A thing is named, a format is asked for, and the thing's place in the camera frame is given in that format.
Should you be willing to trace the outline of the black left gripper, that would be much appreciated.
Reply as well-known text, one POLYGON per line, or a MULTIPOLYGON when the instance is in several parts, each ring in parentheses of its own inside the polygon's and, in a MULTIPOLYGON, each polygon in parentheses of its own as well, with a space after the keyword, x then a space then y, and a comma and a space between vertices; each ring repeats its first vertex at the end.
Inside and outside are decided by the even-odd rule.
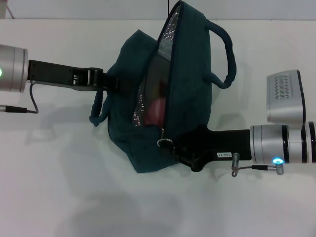
POLYGON ((96 91, 99 87, 115 93, 132 93, 136 83, 130 78, 118 78, 98 68, 78 68, 30 60, 28 80, 32 83, 70 88, 77 91, 96 91))

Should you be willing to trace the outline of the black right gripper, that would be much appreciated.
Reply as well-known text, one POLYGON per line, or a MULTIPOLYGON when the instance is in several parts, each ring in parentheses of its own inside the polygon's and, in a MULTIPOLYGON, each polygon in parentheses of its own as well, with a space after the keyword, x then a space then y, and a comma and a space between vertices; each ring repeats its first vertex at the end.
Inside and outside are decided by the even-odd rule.
POLYGON ((240 160, 251 160, 250 130, 212 131, 199 125, 173 142, 160 139, 159 149, 168 158, 200 172, 212 161, 231 161, 237 153, 240 160))

